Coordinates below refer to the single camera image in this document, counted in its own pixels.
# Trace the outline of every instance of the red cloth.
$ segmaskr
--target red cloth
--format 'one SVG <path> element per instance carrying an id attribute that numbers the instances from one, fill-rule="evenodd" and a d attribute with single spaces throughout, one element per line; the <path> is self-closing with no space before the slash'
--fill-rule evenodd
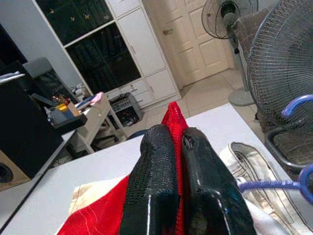
<path id="1" fill-rule="evenodd" d="M 181 139 L 184 130 L 188 126 L 176 102 L 169 104 L 162 124 L 168 126 L 175 148 L 178 191 L 180 195 L 176 219 L 176 235 L 184 235 Z M 128 176 L 121 180 L 108 194 L 71 214 L 58 235 L 118 235 L 127 183 Z"/>

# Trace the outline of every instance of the desk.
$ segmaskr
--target desk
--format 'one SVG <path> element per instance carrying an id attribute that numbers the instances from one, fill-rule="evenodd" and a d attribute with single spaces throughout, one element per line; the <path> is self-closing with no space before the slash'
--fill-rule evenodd
<path id="1" fill-rule="evenodd" d="M 259 150 L 282 180 L 290 179 L 230 104 L 188 118 L 187 123 L 199 128 L 217 153 L 231 141 L 247 143 Z M 134 138 L 49 170 L 3 235 L 54 234 L 67 218 L 74 188 L 129 174 L 140 157 L 141 139 L 142 136 Z M 304 219 L 313 227 L 313 207 L 299 192 L 289 193 Z"/>
<path id="2" fill-rule="evenodd" d="M 104 95 L 101 97 L 100 102 L 91 105 L 90 108 L 84 111 L 84 114 L 88 120 L 84 126 L 81 126 L 77 129 L 77 132 L 71 141 L 77 152 L 86 150 L 89 154 L 94 153 L 94 150 L 90 145 L 99 131 L 100 126 L 109 114 L 112 115 L 120 130 L 127 137 L 123 125 L 119 121 L 110 103 Z"/>
<path id="3" fill-rule="evenodd" d="M 31 181 L 0 192 L 0 231 L 1 228 L 6 224 L 7 220 L 16 212 L 16 210 L 18 210 L 20 204 L 23 202 L 32 188 L 37 184 L 44 172 L 50 167 L 58 154 L 67 146 L 68 141 L 74 135 L 74 132 L 75 131 L 70 131 L 62 135 L 63 142 L 53 152 L 48 161 L 43 165 L 43 167 L 41 167 L 41 169 Z"/>

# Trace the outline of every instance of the fan grille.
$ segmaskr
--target fan grille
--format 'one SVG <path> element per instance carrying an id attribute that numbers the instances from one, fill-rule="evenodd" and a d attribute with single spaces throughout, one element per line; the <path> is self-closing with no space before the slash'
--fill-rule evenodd
<path id="1" fill-rule="evenodd" d="M 208 0 L 202 10 L 202 24 L 205 31 L 214 38 L 230 38 L 221 15 L 222 6 L 227 3 L 235 6 L 236 18 L 258 10 L 258 0 Z"/>
<path id="2" fill-rule="evenodd" d="M 249 86 L 259 109 L 289 130 L 313 132 L 313 103 L 298 107 L 291 119 L 281 112 L 294 98 L 313 94 L 313 1 L 282 0 L 254 38 Z"/>

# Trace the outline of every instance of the glass cabinet door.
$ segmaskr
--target glass cabinet door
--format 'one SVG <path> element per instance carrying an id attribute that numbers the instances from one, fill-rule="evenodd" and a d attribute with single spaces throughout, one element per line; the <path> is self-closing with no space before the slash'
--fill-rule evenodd
<path id="1" fill-rule="evenodd" d="M 140 73 L 115 23 L 67 47 L 92 92 L 108 92 Z"/>
<path id="2" fill-rule="evenodd" d="M 63 45 L 113 20 L 104 0 L 37 0 Z"/>

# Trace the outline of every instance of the electric fan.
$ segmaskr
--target electric fan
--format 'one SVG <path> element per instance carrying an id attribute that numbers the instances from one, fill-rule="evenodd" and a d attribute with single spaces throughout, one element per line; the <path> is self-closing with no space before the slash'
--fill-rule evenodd
<path id="1" fill-rule="evenodd" d="M 238 39 L 231 27 L 240 16 L 257 10 L 258 0 L 208 0 L 202 10 L 202 24 L 205 31 L 214 38 L 229 39 L 234 48 L 235 59 L 244 84 L 243 90 L 236 90 L 228 97 L 229 102 L 236 106 L 246 106 L 254 102 L 239 54 Z"/>
<path id="2" fill-rule="evenodd" d="M 248 62 L 252 97 L 277 126 L 265 144 L 282 166 L 297 172 L 313 163 L 313 103 L 302 103 L 290 118 L 282 111 L 313 94 L 312 10 L 312 0 L 280 0 L 261 24 Z"/>

